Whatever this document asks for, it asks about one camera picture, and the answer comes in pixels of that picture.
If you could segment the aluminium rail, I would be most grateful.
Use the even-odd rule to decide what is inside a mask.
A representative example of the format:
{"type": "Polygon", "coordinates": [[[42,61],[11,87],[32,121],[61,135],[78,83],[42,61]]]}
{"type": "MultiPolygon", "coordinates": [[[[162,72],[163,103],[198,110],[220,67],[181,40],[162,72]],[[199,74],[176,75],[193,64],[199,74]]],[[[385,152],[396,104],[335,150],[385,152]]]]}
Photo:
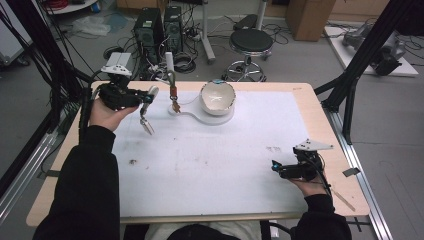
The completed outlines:
{"type": "Polygon", "coordinates": [[[13,207],[22,196],[23,192],[31,182],[37,169],[43,160],[53,149],[58,138],[58,133],[45,134],[35,145],[35,148],[25,157],[23,167],[7,188],[5,194],[0,198],[0,226],[5,222],[13,207]]]}
{"type": "Polygon", "coordinates": [[[378,202],[371,189],[367,176],[362,168],[359,157],[352,144],[349,144],[346,138],[342,134],[343,121],[338,113],[332,113],[329,110],[325,110],[330,125],[338,139],[339,145],[347,158],[351,168],[357,168],[359,173],[356,174],[361,191],[367,201],[369,207],[368,219],[372,226],[373,232],[378,240],[393,240],[390,229],[386,223],[386,220],[380,210],[378,202]]]}

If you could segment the white floor board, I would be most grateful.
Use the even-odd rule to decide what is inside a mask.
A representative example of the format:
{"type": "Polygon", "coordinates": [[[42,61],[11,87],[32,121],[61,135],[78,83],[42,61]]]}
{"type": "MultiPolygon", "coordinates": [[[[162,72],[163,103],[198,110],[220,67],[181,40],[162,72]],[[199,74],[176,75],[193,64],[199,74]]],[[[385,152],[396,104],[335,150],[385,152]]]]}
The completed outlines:
{"type": "MultiPolygon", "coordinates": [[[[356,53],[353,47],[345,47],[342,44],[342,40],[346,31],[342,30],[339,27],[325,27],[325,33],[329,37],[329,41],[332,45],[333,50],[337,54],[341,65],[343,66],[343,68],[346,68],[356,53]]],[[[401,65],[394,69],[390,73],[390,76],[416,77],[419,75],[419,73],[405,58],[400,58],[399,62],[401,63],[401,65]]]]}

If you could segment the person's left hand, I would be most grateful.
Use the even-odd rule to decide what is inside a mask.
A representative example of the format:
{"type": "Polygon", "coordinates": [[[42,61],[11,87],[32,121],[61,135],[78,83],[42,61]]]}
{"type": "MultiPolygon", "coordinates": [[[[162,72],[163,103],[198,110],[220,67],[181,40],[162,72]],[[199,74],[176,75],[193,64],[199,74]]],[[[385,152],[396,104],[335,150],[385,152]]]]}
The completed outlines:
{"type": "Polygon", "coordinates": [[[136,107],[124,108],[122,110],[112,110],[108,108],[103,101],[98,98],[93,102],[89,125],[101,126],[110,131],[115,131],[120,122],[129,114],[136,111],[136,107]]]}

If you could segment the slim black computer tower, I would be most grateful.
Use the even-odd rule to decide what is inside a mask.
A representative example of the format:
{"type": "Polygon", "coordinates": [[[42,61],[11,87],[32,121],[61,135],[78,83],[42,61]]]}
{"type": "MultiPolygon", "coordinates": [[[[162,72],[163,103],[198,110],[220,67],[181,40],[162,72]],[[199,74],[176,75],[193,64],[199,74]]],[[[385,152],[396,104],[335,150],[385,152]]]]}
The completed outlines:
{"type": "Polygon", "coordinates": [[[168,6],[164,13],[164,31],[167,49],[173,54],[183,51],[182,9],[180,6],[168,6]]]}

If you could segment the grey device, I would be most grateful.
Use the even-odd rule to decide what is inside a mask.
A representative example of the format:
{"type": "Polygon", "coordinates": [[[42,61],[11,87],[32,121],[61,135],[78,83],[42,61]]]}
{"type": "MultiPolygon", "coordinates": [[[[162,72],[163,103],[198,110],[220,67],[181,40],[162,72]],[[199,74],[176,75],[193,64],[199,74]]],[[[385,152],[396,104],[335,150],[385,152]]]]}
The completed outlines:
{"type": "MultiPolygon", "coordinates": [[[[371,32],[373,26],[373,23],[364,23],[359,29],[345,33],[342,45],[345,47],[351,46],[354,50],[358,50],[368,34],[371,32]]],[[[405,43],[398,40],[394,32],[391,33],[381,49],[387,50],[388,53],[396,60],[399,60],[406,53],[405,43]]]]}

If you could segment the black metal frame strut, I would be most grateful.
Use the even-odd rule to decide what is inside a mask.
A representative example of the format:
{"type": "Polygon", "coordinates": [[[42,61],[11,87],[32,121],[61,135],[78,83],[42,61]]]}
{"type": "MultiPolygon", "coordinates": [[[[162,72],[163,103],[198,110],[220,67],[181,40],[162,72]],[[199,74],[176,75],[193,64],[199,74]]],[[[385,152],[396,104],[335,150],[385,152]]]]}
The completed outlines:
{"type": "Polygon", "coordinates": [[[77,69],[59,49],[45,15],[42,14],[44,8],[38,0],[5,1],[5,5],[10,8],[32,42],[25,40],[14,27],[2,3],[0,3],[0,21],[32,59],[40,76],[50,86],[51,109],[0,178],[0,198],[11,189],[12,183],[27,163],[25,157],[29,156],[46,133],[52,133],[59,125],[62,110],[80,102],[84,92],[82,82],[91,83],[90,76],[77,69]]]}
{"type": "Polygon", "coordinates": [[[390,0],[346,69],[334,80],[314,89],[316,95],[331,90],[321,105],[332,113],[338,112],[340,104],[345,102],[342,136],[349,145],[352,144],[351,125],[357,83],[390,34],[420,1],[390,0]]]}

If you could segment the person's right hand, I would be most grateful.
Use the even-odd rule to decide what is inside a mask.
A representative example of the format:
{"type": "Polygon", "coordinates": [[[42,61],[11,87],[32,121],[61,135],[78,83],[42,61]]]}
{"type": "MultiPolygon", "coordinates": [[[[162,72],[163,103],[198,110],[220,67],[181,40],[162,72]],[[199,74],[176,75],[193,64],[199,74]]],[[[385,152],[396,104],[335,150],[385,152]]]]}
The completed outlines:
{"type": "Polygon", "coordinates": [[[305,197],[327,194],[325,187],[319,178],[315,178],[311,181],[306,181],[303,178],[290,179],[290,182],[296,185],[305,197]]]}

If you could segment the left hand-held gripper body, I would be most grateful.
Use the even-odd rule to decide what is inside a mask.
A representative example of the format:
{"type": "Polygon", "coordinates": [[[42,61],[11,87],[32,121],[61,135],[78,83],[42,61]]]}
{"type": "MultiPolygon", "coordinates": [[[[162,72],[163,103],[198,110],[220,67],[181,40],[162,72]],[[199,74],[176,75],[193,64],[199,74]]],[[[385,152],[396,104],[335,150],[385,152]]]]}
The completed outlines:
{"type": "Polygon", "coordinates": [[[121,110],[127,107],[136,107],[147,102],[147,92],[130,89],[128,84],[132,72],[122,65],[103,66],[103,73],[110,77],[109,83],[98,87],[99,97],[112,110],[121,110]]]}

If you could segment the thin wooden stick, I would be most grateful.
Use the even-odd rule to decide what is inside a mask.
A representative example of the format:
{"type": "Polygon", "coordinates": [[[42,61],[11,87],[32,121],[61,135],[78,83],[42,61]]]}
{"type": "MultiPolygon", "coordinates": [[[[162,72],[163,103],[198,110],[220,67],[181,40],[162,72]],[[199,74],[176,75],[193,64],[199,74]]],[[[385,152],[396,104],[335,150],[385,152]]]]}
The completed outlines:
{"type": "Polygon", "coordinates": [[[345,199],[339,192],[337,192],[334,189],[331,189],[331,192],[341,201],[344,203],[344,205],[349,208],[351,211],[356,212],[356,208],[347,200],[345,199]]]}

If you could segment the grey metal desk leg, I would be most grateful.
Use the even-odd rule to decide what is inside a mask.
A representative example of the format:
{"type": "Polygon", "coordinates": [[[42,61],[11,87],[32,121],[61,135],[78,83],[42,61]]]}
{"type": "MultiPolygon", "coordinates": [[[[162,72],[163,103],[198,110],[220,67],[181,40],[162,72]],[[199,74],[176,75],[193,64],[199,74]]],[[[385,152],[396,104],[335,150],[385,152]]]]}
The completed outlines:
{"type": "Polygon", "coordinates": [[[215,53],[208,38],[208,0],[201,0],[202,2],[202,31],[201,41],[207,57],[207,63],[212,65],[216,61],[215,53]]]}

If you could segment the white ceramic bowl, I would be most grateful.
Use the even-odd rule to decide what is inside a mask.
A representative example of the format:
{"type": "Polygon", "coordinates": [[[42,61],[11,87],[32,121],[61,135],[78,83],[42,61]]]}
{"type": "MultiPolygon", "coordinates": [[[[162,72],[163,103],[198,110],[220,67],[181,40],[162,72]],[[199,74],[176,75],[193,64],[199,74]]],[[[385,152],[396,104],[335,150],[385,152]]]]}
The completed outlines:
{"type": "Polygon", "coordinates": [[[236,93],[232,85],[223,80],[207,82],[199,93],[201,108],[213,116],[229,114],[234,107],[236,93]]]}

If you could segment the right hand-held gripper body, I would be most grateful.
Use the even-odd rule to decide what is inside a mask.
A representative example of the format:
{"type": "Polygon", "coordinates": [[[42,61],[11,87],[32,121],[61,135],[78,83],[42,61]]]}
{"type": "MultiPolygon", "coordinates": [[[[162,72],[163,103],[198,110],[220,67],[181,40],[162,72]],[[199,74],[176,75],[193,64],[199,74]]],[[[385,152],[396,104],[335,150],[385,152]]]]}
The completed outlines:
{"type": "Polygon", "coordinates": [[[293,153],[298,160],[297,164],[282,165],[280,170],[282,178],[303,178],[306,181],[313,180],[319,173],[323,173],[324,162],[318,153],[319,150],[330,150],[331,144],[321,143],[306,139],[293,147],[293,153]]]}

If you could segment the brown cardboard box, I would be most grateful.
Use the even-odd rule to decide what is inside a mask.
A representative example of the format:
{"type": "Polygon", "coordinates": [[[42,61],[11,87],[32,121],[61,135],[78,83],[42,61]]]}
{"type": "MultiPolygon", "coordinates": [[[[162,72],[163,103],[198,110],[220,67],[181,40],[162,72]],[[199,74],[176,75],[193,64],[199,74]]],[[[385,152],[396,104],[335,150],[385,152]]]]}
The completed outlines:
{"type": "Polygon", "coordinates": [[[285,18],[293,39],[318,41],[335,2],[336,0],[290,0],[285,18]]]}

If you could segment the large black computer tower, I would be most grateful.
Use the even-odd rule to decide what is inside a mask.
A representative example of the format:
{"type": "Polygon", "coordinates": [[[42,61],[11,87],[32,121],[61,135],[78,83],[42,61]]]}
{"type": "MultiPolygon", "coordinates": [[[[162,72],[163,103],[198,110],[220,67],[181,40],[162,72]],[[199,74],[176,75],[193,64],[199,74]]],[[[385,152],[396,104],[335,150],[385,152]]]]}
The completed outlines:
{"type": "Polygon", "coordinates": [[[152,64],[160,61],[159,46],[164,40],[161,11],[159,8],[143,8],[133,27],[141,55],[152,64]]]}

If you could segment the round white table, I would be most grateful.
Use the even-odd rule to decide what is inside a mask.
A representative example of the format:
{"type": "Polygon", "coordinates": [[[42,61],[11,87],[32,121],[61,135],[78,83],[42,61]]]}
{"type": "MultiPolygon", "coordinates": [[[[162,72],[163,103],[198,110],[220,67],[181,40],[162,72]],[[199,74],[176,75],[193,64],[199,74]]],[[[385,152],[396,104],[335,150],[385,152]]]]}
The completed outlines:
{"type": "Polygon", "coordinates": [[[46,4],[43,4],[42,7],[48,14],[65,14],[85,8],[90,8],[92,5],[96,5],[97,3],[98,0],[84,0],[84,2],[81,4],[73,4],[72,1],[69,0],[68,4],[63,7],[53,8],[51,6],[47,6],[46,4]]]}

